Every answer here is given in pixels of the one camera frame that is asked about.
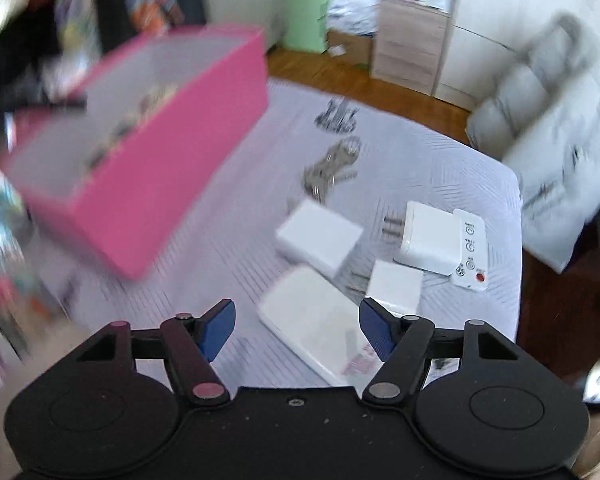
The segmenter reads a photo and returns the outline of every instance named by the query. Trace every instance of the open pink box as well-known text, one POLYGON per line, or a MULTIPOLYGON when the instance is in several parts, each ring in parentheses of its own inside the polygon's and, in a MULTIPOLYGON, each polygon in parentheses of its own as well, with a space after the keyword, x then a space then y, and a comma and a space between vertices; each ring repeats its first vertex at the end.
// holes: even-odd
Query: open pink box
POLYGON ((18 146, 0 166, 53 232, 140 278, 266 110, 262 34, 229 25, 137 38, 99 63, 77 92, 88 96, 86 113, 17 121, 18 146), (86 172, 90 154, 161 84, 179 85, 176 96, 86 172))

